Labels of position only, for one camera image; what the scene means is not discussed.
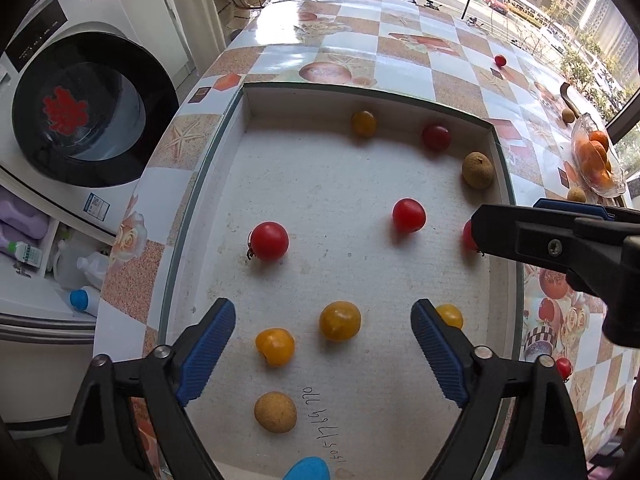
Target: blue bottle cap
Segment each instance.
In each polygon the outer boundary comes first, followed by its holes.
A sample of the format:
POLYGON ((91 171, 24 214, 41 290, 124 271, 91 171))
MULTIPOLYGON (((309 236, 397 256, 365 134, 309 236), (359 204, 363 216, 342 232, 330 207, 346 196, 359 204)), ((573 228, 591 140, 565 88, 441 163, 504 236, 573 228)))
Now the blue bottle cap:
POLYGON ((76 310, 84 312, 89 306, 89 295, 82 289, 73 290, 69 295, 69 302, 76 310))

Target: metal screw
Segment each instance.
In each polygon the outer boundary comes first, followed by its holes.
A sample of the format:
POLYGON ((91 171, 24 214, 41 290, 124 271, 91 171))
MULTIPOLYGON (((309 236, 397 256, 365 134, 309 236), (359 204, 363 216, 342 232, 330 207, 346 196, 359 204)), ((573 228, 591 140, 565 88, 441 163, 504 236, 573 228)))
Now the metal screw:
POLYGON ((170 353, 171 347, 169 345, 160 345, 154 348, 154 356, 158 359, 164 359, 165 357, 168 357, 170 353))
POLYGON ((474 348, 474 354, 476 354, 481 359, 489 359, 494 353, 488 346, 476 346, 474 348))
POLYGON ((546 246, 546 250, 548 250, 549 254, 553 257, 560 256, 560 254, 562 254, 562 242, 554 238, 546 246))
POLYGON ((106 362, 109 360, 109 356, 106 354, 98 354, 96 357, 94 357, 91 361, 91 364, 93 366, 102 366, 103 364, 106 364, 106 362))
POLYGON ((538 357, 538 362, 546 368, 553 368, 556 362, 550 355, 542 354, 538 357))

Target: tomato stem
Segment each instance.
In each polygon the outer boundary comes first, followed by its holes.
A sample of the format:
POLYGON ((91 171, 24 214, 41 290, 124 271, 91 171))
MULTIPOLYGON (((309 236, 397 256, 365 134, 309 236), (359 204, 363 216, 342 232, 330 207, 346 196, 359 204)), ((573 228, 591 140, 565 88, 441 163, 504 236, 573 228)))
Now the tomato stem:
POLYGON ((250 231, 249 236, 246 238, 246 245, 249 247, 249 250, 246 252, 248 260, 251 260, 251 258, 255 256, 254 250, 251 248, 251 233, 253 233, 253 231, 250 231))

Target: blue gripper pad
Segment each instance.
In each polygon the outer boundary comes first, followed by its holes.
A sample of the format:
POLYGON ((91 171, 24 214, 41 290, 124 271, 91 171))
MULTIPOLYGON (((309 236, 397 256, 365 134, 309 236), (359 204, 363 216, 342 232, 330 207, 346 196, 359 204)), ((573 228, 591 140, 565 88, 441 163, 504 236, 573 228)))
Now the blue gripper pad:
POLYGON ((419 301, 411 309, 411 329, 444 396, 464 408, 469 402, 469 394, 462 363, 419 301))
POLYGON ((614 220, 613 216, 607 213, 603 206, 597 204, 583 204, 580 202, 568 202, 567 200, 552 200, 550 198, 540 198, 533 207, 542 209, 553 209, 555 211, 567 211, 580 215, 598 216, 603 220, 614 220))
POLYGON ((191 352, 185 357, 180 367, 180 385, 176 390, 175 398, 182 407, 185 407, 190 400, 197 399, 202 393, 235 326, 236 309, 234 304, 229 300, 224 300, 213 320, 204 328, 202 335, 193 344, 191 352))

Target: checkered tablecloth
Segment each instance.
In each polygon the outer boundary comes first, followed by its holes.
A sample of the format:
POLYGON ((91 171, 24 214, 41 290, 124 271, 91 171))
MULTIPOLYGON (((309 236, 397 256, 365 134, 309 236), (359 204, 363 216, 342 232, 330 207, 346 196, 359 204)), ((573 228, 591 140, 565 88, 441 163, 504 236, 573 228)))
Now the checkered tablecloth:
MULTIPOLYGON (((96 353, 122 360, 155 346, 169 262, 202 154, 232 97, 252 81, 361 86, 464 110, 495 125, 519 205, 565 198, 571 184, 603 203, 573 167, 571 129, 560 117, 564 80, 527 52, 402 0, 274 0, 207 70, 149 161, 113 248, 96 353), (496 54, 506 67, 495 65, 496 54)), ((593 106, 571 97, 604 127, 593 106)), ((522 355, 544 340, 554 356, 572 361, 567 387, 591 456, 623 421, 640 360, 602 335, 600 300, 570 289, 548 298, 543 282, 539 269, 526 267, 522 355), (551 303, 542 308, 543 301, 551 303)))

